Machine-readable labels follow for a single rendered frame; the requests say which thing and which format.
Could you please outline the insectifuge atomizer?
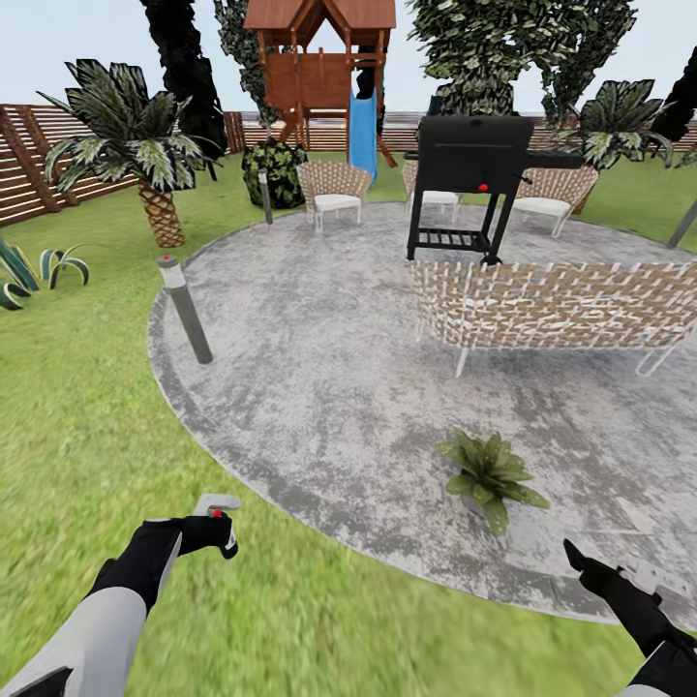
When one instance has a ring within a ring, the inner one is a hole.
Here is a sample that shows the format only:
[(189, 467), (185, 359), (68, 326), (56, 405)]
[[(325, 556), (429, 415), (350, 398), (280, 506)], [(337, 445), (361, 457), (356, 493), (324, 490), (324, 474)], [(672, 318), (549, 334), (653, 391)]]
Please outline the insectifuge atomizer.
[[(220, 517), (223, 515), (222, 510), (214, 510), (214, 517)], [(238, 545), (236, 542), (235, 534), (233, 533), (233, 529), (231, 527), (230, 529), (230, 536), (229, 536), (229, 542), (228, 545), (224, 547), (220, 547), (222, 555), (226, 559), (232, 559), (237, 553), (238, 553)]]

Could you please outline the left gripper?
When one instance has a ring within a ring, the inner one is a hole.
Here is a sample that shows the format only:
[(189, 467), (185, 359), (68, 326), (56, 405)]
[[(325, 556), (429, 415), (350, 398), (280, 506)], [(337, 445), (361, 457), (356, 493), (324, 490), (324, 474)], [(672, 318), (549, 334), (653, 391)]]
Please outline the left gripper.
[(185, 518), (197, 525), (198, 539), (193, 551), (208, 546), (224, 547), (228, 545), (232, 518), (225, 515), (214, 518), (209, 516), (185, 516)]

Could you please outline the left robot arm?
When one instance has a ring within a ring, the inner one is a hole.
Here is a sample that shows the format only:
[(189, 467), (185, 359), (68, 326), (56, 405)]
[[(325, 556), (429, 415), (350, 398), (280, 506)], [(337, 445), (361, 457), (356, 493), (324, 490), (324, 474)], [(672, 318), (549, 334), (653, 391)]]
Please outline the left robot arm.
[(177, 557), (228, 545), (233, 495), (200, 497), (194, 516), (148, 518), (119, 559), (107, 559), (92, 589), (0, 697), (123, 697), (140, 634)]

